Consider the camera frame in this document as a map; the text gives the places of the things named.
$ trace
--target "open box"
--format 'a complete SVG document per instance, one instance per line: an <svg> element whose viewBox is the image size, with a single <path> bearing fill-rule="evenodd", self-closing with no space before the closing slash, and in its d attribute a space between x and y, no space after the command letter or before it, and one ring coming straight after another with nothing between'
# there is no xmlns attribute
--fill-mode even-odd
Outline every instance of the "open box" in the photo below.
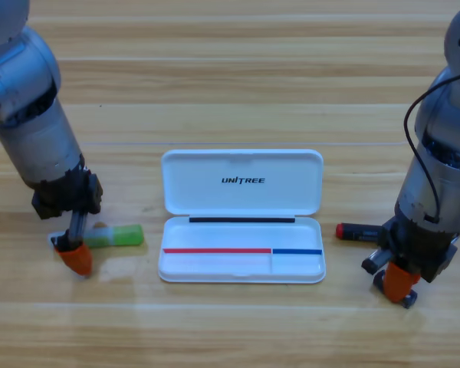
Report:
<svg viewBox="0 0 460 368"><path fill-rule="evenodd" d="M159 276L170 282L313 284L326 264L324 161L312 149L177 149L162 158Z"/></svg>

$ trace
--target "black cable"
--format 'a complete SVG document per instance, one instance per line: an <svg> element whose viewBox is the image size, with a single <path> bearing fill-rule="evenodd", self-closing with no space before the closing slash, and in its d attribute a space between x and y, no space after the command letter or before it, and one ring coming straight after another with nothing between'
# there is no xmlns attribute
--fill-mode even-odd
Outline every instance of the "black cable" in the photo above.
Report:
<svg viewBox="0 0 460 368"><path fill-rule="evenodd" d="M412 151L414 152L414 156L417 158L419 161L419 165L421 165L422 170L424 171L426 178L429 181L429 185L431 186L432 194L435 196L435 203L436 203L436 214L435 217L431 217L426 215L426 219L428 221L438 223L439 222L439 212L440 212L440 205L439 205L439 197L438 197L438 192L436 191L435 183L432 181L432 177L429 174L428 169L426 168L426 165L421 159L421 156L417 152L417 149L414 147L414 143L412 143L411 136L409 135L409 127L408 127L408 122L409 122L409 117L411 115L411 112L416 108L416 106L423 101L427 96L438 90L439 88L453 83L455 81L460 80L460 75L457 75L456 77L449 78L447 80L444 80L443 82L440 82L436 84L434 87L429 88L424 94L422 94L414 103L411 105L411 107L407 110L406 117L404 118L404 131L406 132L406 138L407 142L409 142L409 145L411 146Z"/></svg>

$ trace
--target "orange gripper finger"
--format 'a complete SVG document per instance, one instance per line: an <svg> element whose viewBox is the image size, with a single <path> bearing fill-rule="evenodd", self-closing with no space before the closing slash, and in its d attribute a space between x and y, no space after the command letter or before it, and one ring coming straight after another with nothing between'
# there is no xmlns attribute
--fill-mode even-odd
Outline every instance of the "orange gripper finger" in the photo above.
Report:
<svg viewBox="0 0 460 368"><path fill-rule="evenodd" d="M383 293L393 303L399 303L409 295L412 286L417 284L420 278L420 274L410 274L390 262L383 276Z"/></svg>
<svg viewBox="0 0 460 368"><path fill-rule="evenodd" d="M85 243L74 251L57 251L57 253L63 262L80 276L88 276L92 273L92 254Z"/></svg>

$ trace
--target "red line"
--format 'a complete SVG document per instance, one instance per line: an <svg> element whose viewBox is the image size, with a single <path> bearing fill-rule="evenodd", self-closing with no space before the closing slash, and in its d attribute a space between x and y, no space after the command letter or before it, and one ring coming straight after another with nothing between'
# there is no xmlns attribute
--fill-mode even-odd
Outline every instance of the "red line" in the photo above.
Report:
<svg viewBox="0 0 460 368"><path fill-rule="evenodd" d="M211 254L221 254L221 253L266 253L270 254L270 248L165 248L163 250L165 253L211 253Z"/></svg>

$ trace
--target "case lid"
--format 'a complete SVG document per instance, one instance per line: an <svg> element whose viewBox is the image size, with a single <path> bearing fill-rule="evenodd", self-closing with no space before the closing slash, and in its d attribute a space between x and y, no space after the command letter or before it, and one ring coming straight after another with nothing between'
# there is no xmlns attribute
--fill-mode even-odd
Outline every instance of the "case lid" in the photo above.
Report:
<svg viewBox="0 0 460 368"><path fill-rule="evenodd" d="M162 171L174 215L311 215L324 160L312 149L176 149L163 156Z"/></svg>

